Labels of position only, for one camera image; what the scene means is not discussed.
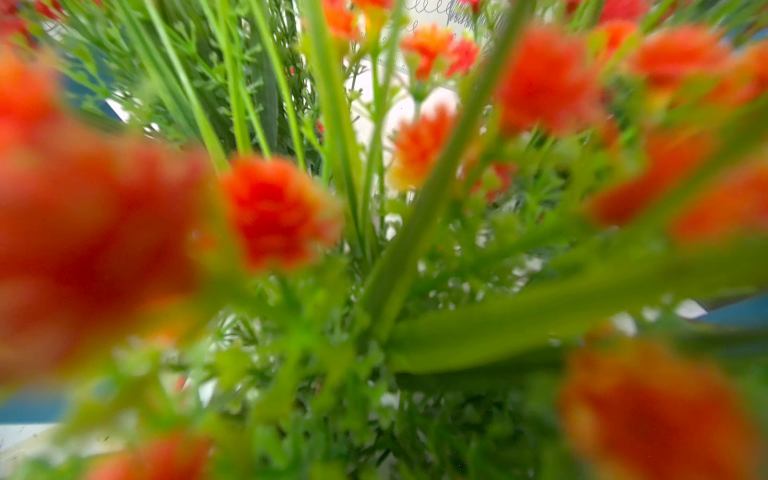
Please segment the red flower pot back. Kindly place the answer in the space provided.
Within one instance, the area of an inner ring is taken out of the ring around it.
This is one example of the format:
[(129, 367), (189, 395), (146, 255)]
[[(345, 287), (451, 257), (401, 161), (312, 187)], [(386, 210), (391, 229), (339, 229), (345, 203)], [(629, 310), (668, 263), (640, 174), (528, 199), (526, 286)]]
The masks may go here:
[(5, 479), (763, 479), (763, 1), (5, 1)]

